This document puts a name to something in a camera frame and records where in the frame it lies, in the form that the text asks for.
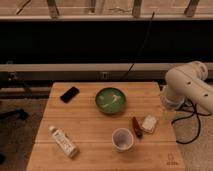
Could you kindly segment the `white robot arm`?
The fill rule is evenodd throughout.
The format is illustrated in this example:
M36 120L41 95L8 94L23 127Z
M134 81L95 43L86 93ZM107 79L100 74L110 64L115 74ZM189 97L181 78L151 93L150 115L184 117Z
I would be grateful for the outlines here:
M160 94L162 104L174 110L188 98L213 114L213 87L205 83L207 76L208 68L200 61L171 68L165 74L166 85Z

